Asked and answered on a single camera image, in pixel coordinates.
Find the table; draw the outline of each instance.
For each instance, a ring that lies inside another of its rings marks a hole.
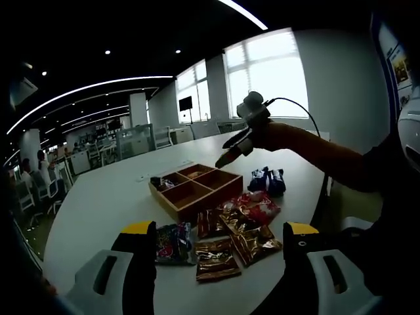
[[[81,266],[101,249],[110,249],[125,226],[145,220],[154,220],[157,226],[173,223],[142,178],[174,169],[186,160],[214,165],[222,144],[233,134],[185,142],[80,175],[52,225],[45,249],[45,277],[65,294]],[[329,139],[327,133],[322,137]],[[254,149],[224,169],[242,174],[245,190],[251,171],[266,165],[284,169],[287,191],[283,198],[274,199],[282,212],[270,225],[282,240],[284,222],[310,223],[325,175],[290,150]],[[155,314],[250,314],[283,276],[283,252],[249,268],[240,267],[239,277],[199,284],[195,266],[157,266]]]

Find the cable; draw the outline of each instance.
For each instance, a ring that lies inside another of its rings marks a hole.
[[[265,106],[267,107],[268,105],[273,103],[275,100],[288,100],[289,102],[292,102],[292,103],[298,105],[300,108],[302,108],[309,115],[310,119],[312,120],[312,122],[315,126],[315,129],[316,129],[316,132],[317,132],[318,136],[321,138],[321,134],[320,134],[320,131],[318,130],[318,126],[316,125],[315,119],[312,117],[312,115],[302,105],[300,105],[299,103],[295,102],[294,100],[290,100],[286,97],[276,97],[276,98],[273,98],[272,100],[269,100],[268,102],[266,102]]]

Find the window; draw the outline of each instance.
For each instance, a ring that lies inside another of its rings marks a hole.
[[[179,100],[191,96],[192,109],[179,111]],[[207,70],[202,60],[190,69],[177,76],[177,109],[179,123],[205,121],[210,119],[209,89],[207,86]]]
[[[305,75],[293,32],[272,31],[225,49],[229,111],[238,118],[236,106],[249,91],[257,91],[265,100],[286,97],[308,109]],[[278,100],[270,107],[272,117],[307,118],[300,107]]]
[[[147,123],[150,123],[149,102],[147,100],[146,100],[146,115],[147,115]]]

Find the wooden compartment tray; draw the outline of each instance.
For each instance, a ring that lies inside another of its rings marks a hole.
[[[177,222],[196,224],[197,214],[239,195],[243,190],[241,175],[195,164],[163,176],[177,185],[158,191],[149,182],[149,189],[157,202]]]

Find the television screen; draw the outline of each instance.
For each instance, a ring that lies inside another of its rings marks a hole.
[[[182,100],[179,100],[179,111],[190,110],[192,108],[192,97],[186,97]]]

